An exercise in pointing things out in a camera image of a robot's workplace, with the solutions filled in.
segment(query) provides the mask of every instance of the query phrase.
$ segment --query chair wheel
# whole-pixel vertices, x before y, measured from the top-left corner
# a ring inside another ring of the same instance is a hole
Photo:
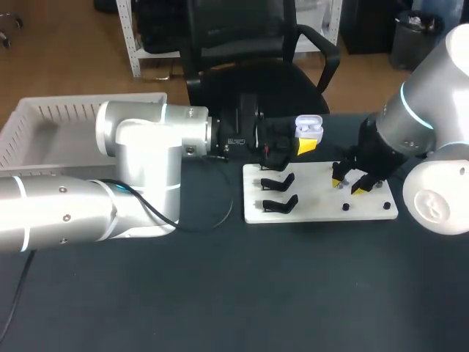
[[[23,20],[22,20],[21,18],[19,18],[19,17],[17,17],[17,18],[15,19],[15,23],[16,23],[16,26],[17,26],[18,28],[23,28],[23,26],[24,26]]]

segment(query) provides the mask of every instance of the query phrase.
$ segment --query white board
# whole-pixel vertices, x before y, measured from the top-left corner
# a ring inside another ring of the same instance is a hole
[[[263,191],[261,178],[283,182],[290,173],[295,181],[286,192]],[[332,187],[332,162],[290,164],[283,172],[262,170],[259,164],[243,167],[244,219],[249,224],[272,224],[310,221],[363,221],[391,220],[398,211],[387,182],[366,194],[350,194],[350,189],[362,171],[352,170],[347,174],[348,186]],[[290,214],[264,212],[263,200],[286,203],[294,194],[299,202]],[[390,202],[391,208],[384,209]],[[348,203],[350,209],[342,210]]]

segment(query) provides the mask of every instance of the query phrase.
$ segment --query black cable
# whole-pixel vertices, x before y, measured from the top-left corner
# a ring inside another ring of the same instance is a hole
[[[225,220],[228,218],[229,214],[232,212],[232,209],[233,209],[234,196],[233,196],[231,181],[229,180],[228,175],[222,169],[218,168],[218,171],[223,175],[223,177],[226,181],[226,184],[228,185],[230,194],[231,194],[231,201],[230,201],[230,204],[229,204],[229,209],[226,212],[226,214],[224,215],[224,217],[220,221],[218,221],[216,224],[214,224],[211,227],[199,228],[199,229],[193,228],[193,227],[186,227],[184,225],[177,224],[174,221],[166,218],[155,207],[153,207],[139,192],[137,192],[135,189],[133,189],[131,186],[129,186],[125,182],[118,181],[118,180],[112,180],[112,179],[108,179],[108,178],[102,179],[100,181],[103,182],[103,183],[110,183],[110,184],[119,186],[119,187],[125,189],[126,191],[129,191],[135,198],[137,198],[143,205],[145,205],[158,218],[160,218],[161,220],[166,222],[168,225],[171,225],[171,226],[173,226],[174,228],[176,228],[178,230],[185,231],[185,232],[208,232],[210,230],[213,230],[213,229],[219,227],[221,224],[223,224],[225,222]]]
[[[8,328],[10,327],[11,322],[13,320],[13,316],[15,315],[16,307],[18,306],[18,302],[20,301],[21,293],[23,292],[24,283],[26,281],[26,277],[28,276],[29,267],[31,266],[31,263],[35,254],[36,254],[35,250],[31,251],[31,253],[29,253],[28,259],[26,259],[26,263],[24,264],[23,272],[21,273],[20,281],[18,282],[15,296],[13,297],[13,303],[12,303],[12,307],[10,308],[10,314],[8,315],[7,322],[5,323],[3,331],[1,332],[1,335],[0,335],[0,345],[3,342],[5,336],[7,335]]]

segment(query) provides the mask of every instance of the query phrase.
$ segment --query trash bin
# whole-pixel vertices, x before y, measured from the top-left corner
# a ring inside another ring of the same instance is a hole
[[[443,19],[421,11],[404,11],[396,22],[391,65],[413,71],[435,47],[444,30]]]

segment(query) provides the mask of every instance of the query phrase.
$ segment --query white plastic basket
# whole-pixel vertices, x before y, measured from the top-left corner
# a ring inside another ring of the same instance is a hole
[[[108,100],[165,103],[166,93],[24,98],[0,133],[0,177],[109,177],[114,158],[96,145],[96,113]]]

